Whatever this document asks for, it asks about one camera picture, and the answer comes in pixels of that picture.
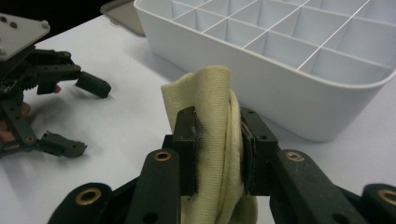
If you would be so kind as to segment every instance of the grid organizer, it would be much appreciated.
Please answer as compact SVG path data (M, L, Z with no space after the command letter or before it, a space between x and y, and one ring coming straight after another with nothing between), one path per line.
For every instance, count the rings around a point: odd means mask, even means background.
M150 0L160 18L334 83L369 85L396 68L394 0Z

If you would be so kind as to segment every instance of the folded fabric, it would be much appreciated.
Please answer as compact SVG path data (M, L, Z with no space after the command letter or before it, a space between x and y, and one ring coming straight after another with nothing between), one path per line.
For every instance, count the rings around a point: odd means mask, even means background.
M239 104L230 70L208 66L162 86L172 131L177 112L195 106L202 126L196 155L198 193L181 199L181 223L256 223L257 201L243 191Z

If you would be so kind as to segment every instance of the black plastic part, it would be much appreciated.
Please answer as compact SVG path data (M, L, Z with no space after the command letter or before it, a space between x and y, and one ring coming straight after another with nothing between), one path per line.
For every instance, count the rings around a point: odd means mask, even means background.
M111 188L89 183L71 191L57 207L49 224L96 224L111 198Z
M271 212L276 224L297 224L298 217L289 202L272 196L270 198Z
M0 62L0 78L6 77L10 74L21 62L23 62L26 57L32 52L34 52L35 46L31 45L19 53L14 55L12 58L8 59L6 62Z
M163 138L163 146L161 148L172 148L172 143L173 143L173 135L166 134L165 137Z
M179 157L172 149L146 157L125 224L180 223Z
M80 67L75 65L35 66L38 77L37 95L50 94L60 81L75 80L80 76Z
M298 216L298 223L367 223L342 192L303 152L278 151L275 169Z
M21 106L14 100L0 100L2 108L2 119L6 121L8 129L15 133L17 141L24 147L31 147L35 144L35 133L30 124L21 113Z
M36 49L29 55L26 61L34 65L74 64L69 52L55 51L53 49Z
M137 182L138 178L135 178L113 191L100 224L123 224L125 222Z
M241 107L241 120L245 192L250 195L269 196L271 162L280 150L277 139L253 110Z
M193 195L196 191L195 149L199 143L201 128L195 116L194 107L177 113L172 139L172 149L180 158L180 194Z
M84 143L68 140L59 134L45 133L37 143L37 150L55 156L75 158L81 156L87 146Z
M396 188L367 185L361 195L360 212L370 223L396 223Z
M81 72L76 86L100 98L106 98L111 91L111 87L106 81L86 72Z
M352 204L359 212L361 212L361 196L340 187L338 187L338 189L342 194L344 194L350 204Z

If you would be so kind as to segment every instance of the screw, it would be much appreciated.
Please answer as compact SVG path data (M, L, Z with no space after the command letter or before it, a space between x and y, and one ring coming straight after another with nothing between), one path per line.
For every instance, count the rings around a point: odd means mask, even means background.
M300 153L297 153L294 151L286 152L286 157L290 161L304 161L305 160L305 158Z
M12 28L18 28L18 24L15 21L12 21L9 23L9 26L11 26Z
M43 27L44 29L49 29L50 25L48 21L42 21L41 22L41 27Z
M33 136L29 135L29 136L26 137L26 140L28 142L33 142L33 141L35 141L35 138Z

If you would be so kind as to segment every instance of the tray divider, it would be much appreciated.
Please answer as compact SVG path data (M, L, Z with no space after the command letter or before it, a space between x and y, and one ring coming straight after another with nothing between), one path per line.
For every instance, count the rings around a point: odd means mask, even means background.
M239 22L239 23L243 23L243 24L245 24L246 26L250 26L250 27L252 27L252 28L254 28L254 29L262 30L264 33L268 31L268 29L265 29L265 28L263 28L263 27L253 25L253 24L251 24L251 23L249 23L249 22L240 21L240 20L234 19L234 18L232 18L232 17L227 17L227 18L225 18L225 19L226 19L226 20L229 20L229 21L236 21L236 22Z
M389 65L386 65L386 64L383 64L383 63L377 63L377 62L371 61L371 60L369 60L369 59L364 59L364 58L361 58L361 57L359 57L359 56L355 56L355 55L353 55L353 54L348 54L348 53L345 53L345 52L343 52L343 51L338 51L338 50L336 50L336 49L329 49L329 48L327 48L327 47L323 47L323 49L325 49L325 50L327 50L327 51L331 51L331 52L336 53L336 54L339 54L339 55L342 55L342 56L345 56L345 57L348 57L348 58L351 58L351 59L354 59L354 60L357 60L357 61L361 61L361 62L364 62L364 63L368 63L368 64L370 64L370 65L374 65L374 66L378 66L378 67L387 68L388 70L394 70L394 69L395 69L395 68L393 68L392 66L389 66Z
M203 35L207 35L207 34L205 33L207 30L212 29L213 27L217 26L217 25L218 25L219 23L221 23L221 22L224 22L225 20L227 20L227 18L223 18L222 20L216 22L215 24L213 24L213 25L207 27L207 28L206 28L205 30L203 30L201 33L202 33Z
M229 15L227 16L227 18L231 19L231 16L232 16L232 15L234 15L234 14L236 14L236 13L238 13L238 12L244 10L245 8L247 8L247 7L249 7L250 5L253 5L253 4L255 4L255 3L259 2L259 1L261 1L261 0L253 1L253 2L251 2L251 3L247 4L247 5L245 5L244 7L239 8L239 9L236 10L233 14L229 14Z
M193 8L198 8L198 7L204 5L204 4L206 4L206 3L208 3L208 2L210 2L210 1L212 1L212 0L205 1L205 2L203 2L202 4L196 5L196 6L192 6L192 5L190 5L190 4L184 3L184 2L179 1L179 0L172 0L172 1L177 2L177 3L180 3L180 4L185 5L185 6L189 6L189 7L193 7Z
M201 8L201 6L203 6L203 5L204 5L204 4L198 6L196 9L197 9L197 10L204 11L204 12L207 12L207 13L211 13L211 14L216 15L216 16L220 16L220 17L222 17L222 18L224 18L224 19L227 19L227 17L224 17L223 15L221 15L221 14L219 14L219 13L216 13L216 12L210 11L210 10L207 10L207 9L205 9L205 8Z
M180 15L178 15L178 16L176 16L176 17L174 17L171 21L174 21L175 19L177 19L177 18L179 18L179 17L181 17L181 16L184 16L185 14L187 14L187 13L189 13L189 12L191 12L191 11L194 11L194 10L196 9L196 7L192 7L192 6L189 5L189 4L185 4L185 3L182 3L182 2L178 2L178 1L172 1L172 2L177 3L177 4L180 4L180 5L185 6L185 7L190 7L191 9L190 9L190 10L187 10L187 11L185 11L185 12L183 12L183 13L181 13Z
M289 13L287 16L285 16L282 20L276 22L274 25L272 25L271 27L268 28L268 30L272 30L275 26L277 26L280 22L282 22L283 20L285 20L286 18L288 18L291 14L293 14L294 12L296 12L297 10L300 10L303 7L303 5L300 5L299 7L297 7L296 9L294 9L291 13Z
M253 43L254 41L256 41L258 38L262 37L263 35L267 34L268 30L263 30L262 34L256 36L256 38L252 39L250 42L248 42L244 47L242 47L241 49L246 49L247 46L249 46L251 43Z
M318 48L315 50L296 70L300 71L301 68L314 56L318 53L320 49L323 49L324 45L335 35L337 34L341 29L343 29L345 26L349 24L349 22L352 20L353 17L355 17L358 12L361 11L364 6L366 6L371 0L367 0L358 10L356 10L355 13L353 13L335 32L332 33L332 35L329 36Z

